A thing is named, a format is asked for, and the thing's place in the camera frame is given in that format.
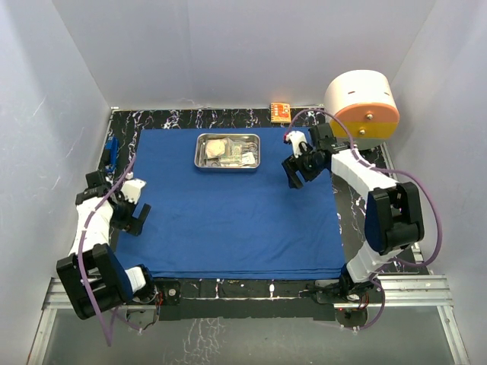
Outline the blue surgical drape cloth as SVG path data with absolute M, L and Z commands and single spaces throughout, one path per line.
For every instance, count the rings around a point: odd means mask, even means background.
M 121 233 L 116 257 L 155 276 L 330 279 L 345 264 L 331 177 L 291 189 L 291 154 L 278 128 L 257 128 L 262 161 L 253 172 L 204 171 L 194 157 L 198 129 L 146 129 L 135 176 L 151 211 L 142 233 Z

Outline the metal instrument tray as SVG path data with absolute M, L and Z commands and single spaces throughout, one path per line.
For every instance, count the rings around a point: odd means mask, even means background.
M 202 171 L 252 172 L 261 162 L 255 134 L 203 133 L 196 139 L 194 164 Z

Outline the pink cylindrical tissue phantom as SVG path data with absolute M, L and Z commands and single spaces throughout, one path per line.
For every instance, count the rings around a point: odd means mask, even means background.
M 324 109 L 342 122 L 329 123 L 338 139 L 351 135 L 360 150 L 372 149 L 396 131 L 399 110 L 385 75 L 373 70 L 347 71 L 331 81 Z

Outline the white packet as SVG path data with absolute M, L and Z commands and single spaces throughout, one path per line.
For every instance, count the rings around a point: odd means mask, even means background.
M 256 164 L 256 158 L 253 152 L 242 153 L 241 163 L 243 166 L 254 166 Z

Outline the green suture packet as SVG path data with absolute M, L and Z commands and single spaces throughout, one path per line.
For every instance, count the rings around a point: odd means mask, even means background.
M 222 166 L 240 166 L 242 156 L 242 144 L 232 143 L 227 145 L 225 154 L 219 157 Z

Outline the beige gauze ball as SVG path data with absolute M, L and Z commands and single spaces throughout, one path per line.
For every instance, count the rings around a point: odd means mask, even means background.
M 215 159 L 225 154 L 227 141 L 225 138 L 210 139 L 205 143 L 205 156 L 207 159 Z

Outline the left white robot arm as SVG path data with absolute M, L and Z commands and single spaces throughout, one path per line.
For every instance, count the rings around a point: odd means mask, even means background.
M 130 176 L 111 192 L 113 184 L 104 172 L 94 171 L 85 178 L 87 187 L 75 197 L 75 240 L 68 256 L 56 263 L 56 272 L 80 319 L 96 315 L 84 276 L 102 313 L 133 300 L 150 303 L 158 291 L 143 264 L 124 268 L 110 248 L 112 228 L 133 236 L 142 233 L 151 206 L 143 205 L 137 217 L 134 211 L 146 181 Z

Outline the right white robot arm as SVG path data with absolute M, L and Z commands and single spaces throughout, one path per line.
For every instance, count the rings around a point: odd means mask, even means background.
M 371 279 L 425 234 L 418 187 L 397 182 L 361 159 L 358 149 L 336 140 L 332 129 L 315 125 L 307 133 L 286 132 L 292 153 L 282 162 L 292 189 L 316 179 L 324 170 L 345 180 L 366 201 L 365 240 L 343 267 L 339 280 L 326 286 L 334 296 L 355 302 L 372 288 Z

